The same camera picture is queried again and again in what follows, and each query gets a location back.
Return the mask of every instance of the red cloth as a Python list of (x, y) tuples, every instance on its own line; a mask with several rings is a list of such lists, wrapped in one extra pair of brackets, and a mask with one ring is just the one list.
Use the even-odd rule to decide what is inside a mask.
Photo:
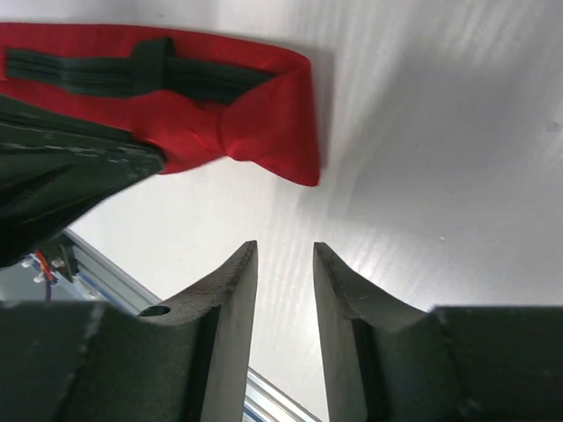
[[(54, 85), (6, 78), (5, 49), (63, 57), (129, 57), (141, 40), (170, 37), (178, 57), (276, 75), (231, 105), (194, 101), (172, 91), (133, 98), (69, 94)], [(127, 25), (0, 24), (0, 95), (54, 113), (127, 130), (167, 157), (164, 173), (221, 156), (253, 161), (300, 185), (319, 178), (317, 127), (307, 58), (284, 48), (219, 35)]]

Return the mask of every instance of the cable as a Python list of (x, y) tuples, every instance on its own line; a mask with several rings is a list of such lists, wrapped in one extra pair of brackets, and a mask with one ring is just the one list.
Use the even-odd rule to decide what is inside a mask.
[(39, 260), (41, 271), (45, 274), (45, 302), (49, 302), (51, 300), (51, 282), (55, 281), (55, 276), (51, 273), (43, 252), (38, 249), (35, 251), (35, 256)]

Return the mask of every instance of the folded fabric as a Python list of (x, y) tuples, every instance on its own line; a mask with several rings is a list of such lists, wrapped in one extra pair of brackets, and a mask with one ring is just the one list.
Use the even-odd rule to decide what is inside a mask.
[(319, 178), (309, 61), (220, 35), (127, 25), (0, 24), (0, 95), (129, 132), (163, 173), (229, 156)]

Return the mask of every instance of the black strap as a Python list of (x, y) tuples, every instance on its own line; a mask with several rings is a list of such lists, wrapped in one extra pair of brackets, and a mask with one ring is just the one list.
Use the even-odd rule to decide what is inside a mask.
[(175, 55), (174, 43), (170, 38), (139, 42), (130, 60), (133, 91), (142, 95), (163, 90), (166, 58)]
[(129, 98), (170, 90), (231, 104), (273, 75), (228, 64), (175, 57), (171, 39), (139, 42), (130, 58), (70, 59), (8, 48), (6, 75), (54, 84), (73, 94)]

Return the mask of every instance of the white table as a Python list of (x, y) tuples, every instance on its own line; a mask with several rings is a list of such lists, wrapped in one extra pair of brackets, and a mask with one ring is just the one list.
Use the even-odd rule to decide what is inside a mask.
[(145, 181), (73, 229), (160, 297), (258, 239), (251, 366), (323, 420), (314, 241), (423, 309), (563, 303), (562, 2), (1, 5), (4, 18), (196, 28), (312, 59), (320, 187), (225, 159)]

